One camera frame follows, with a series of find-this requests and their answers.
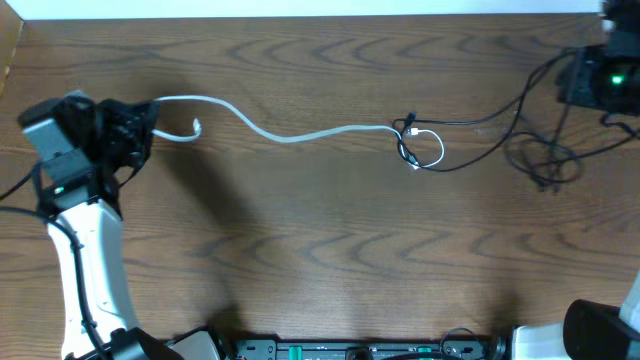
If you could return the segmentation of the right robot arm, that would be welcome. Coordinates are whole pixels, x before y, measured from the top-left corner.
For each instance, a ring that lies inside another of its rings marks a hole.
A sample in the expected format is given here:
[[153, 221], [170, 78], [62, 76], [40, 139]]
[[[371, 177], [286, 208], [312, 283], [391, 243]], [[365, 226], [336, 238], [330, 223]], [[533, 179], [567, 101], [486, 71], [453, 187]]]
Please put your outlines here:
[[502, 151], [541, 193], [521, 245], [565, 267], [576, 291], [558, 319], [496, 337], [489, 359], [635, 359], [639, 355], [639, 5], [602, 1], [554, 72], [557, 111], [518, 105]]

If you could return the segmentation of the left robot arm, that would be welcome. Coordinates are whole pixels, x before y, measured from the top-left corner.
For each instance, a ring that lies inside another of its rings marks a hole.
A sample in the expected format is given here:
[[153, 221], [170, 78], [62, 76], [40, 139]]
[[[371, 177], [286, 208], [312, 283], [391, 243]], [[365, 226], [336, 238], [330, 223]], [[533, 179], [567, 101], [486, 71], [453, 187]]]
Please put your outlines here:
[[61, 272], [64, 359], [177, 359], [137, 320], [122, 256], [121, 182], [149, 159], [159, 105], [95, 102], [82, 93], [48, 99], [17, 122], [40, 161], [31, 176]]

